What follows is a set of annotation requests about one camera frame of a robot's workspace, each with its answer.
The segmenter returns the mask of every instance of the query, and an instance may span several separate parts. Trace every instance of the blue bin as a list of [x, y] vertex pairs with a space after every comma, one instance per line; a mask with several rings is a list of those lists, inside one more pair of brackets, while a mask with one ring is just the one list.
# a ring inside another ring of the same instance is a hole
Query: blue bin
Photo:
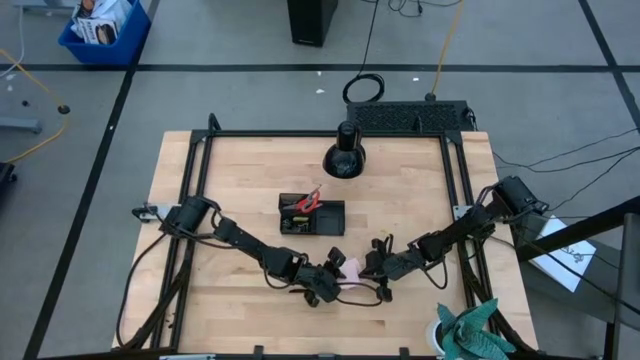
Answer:
[[147, 13], [139, 0], [128, 0], [132, 7], [129, 17], [111, 45], [85, 44], [73, 31], [69, 21], [58, 38], [58, 44], [66, 46], [83, 64], [128, 65], [151, 26]]

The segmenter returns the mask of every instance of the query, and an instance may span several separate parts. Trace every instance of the black lamp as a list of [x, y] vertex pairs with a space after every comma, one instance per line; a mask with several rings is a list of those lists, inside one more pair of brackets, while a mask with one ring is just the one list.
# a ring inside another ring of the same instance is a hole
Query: black lamp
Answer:
[[327, 174], [339, 179], [352, 179], [362, 173], [367, 155], [360, 144], [362, 129], [353, 121], [338, 126], [336, 144], [324, 156], [322, 167]]

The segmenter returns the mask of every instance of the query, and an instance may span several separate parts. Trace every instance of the wooden table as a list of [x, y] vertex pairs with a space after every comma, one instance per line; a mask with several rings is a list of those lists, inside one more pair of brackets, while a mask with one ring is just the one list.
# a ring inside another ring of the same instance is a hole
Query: wooden table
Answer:
[[[176, 203], [189, 145], [189, 132], [165, 133], [149, 195], [152, 203]], [[497, 181], [486, 133], [463, 133], [474, 195]], [[428, 138], [364, 138], [367, 164], [352, 180], [335, 179], [321, 166], [333, 138], [216, 138], [205, 196], [229, 218], [272, 246], [286, 246], [322, 263], [332, 246], [364, 264], [372, 238], [395, 235], [395, 249], [452, 222], [440, 145]], [[202, 146], [196, 164], [202, 156]], [[455, 162], [458, 196], [462, 199]], [[191, 194], [195, 192], [194, 170]], [[346, 202], [344, 237], [282, 236], [278, 194], [308, 192], [323, 184], [322, 199]], [[159, 235], [158, 223], [143, 224], [136, 257]], [[210, 231], [203, 225], [200, 231]], [[498, 225], [497, 237], [511, 241]], [[129, 339], [158, 300], [169, 241], [154, 249], [133, 276], [122, 331]], [[525, 342], [537, 347], [515, 252], [487, 241], [484, 247], [493, 294], [499, 308]], [[269, 354], [435, 354], [425, 341], [426, 326], [437, 319], [436, 305], [465, 309], [462, 278], [454, 251], [446, 257], [449, 286], [436, 289], [419, 271], [391, 283], [394, 299], [375, 308], [321, 302], [309, 307], [301, 294], [270, 289], [257, 262], [240, 251], [198, 246], [180, 341], [180, 352], [251, 353], [264, 345]], [[430, 272], [439, 283], [442, 267]], [[366, 289], [345, 290], [348, 300], [374, 301]], [[173, 310], [167, 312], [162, 344], [169, 343]]]

